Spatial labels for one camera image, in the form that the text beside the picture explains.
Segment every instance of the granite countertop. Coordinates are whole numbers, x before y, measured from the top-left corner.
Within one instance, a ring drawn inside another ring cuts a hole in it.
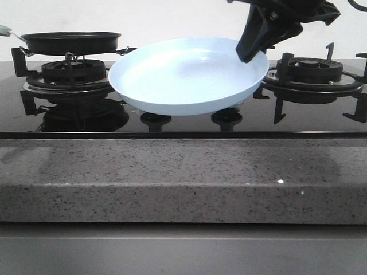
[[[367,224],[365,139],[0,140],[0,221]]]

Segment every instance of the black glass stovetop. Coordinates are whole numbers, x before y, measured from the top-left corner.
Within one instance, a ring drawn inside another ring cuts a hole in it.
[[[342,60],[344,71],[363,75],[364,62]],[[263,88],[262,96],[218,112],[195,116],[159,116],[107,97],[84,96],[60,104],[32,97],[3,62],[0,77],[0,138],[271,138],[367,137],[367,89],[328,103],[295,103]],[[77,114],[73,104],[79,105]]]

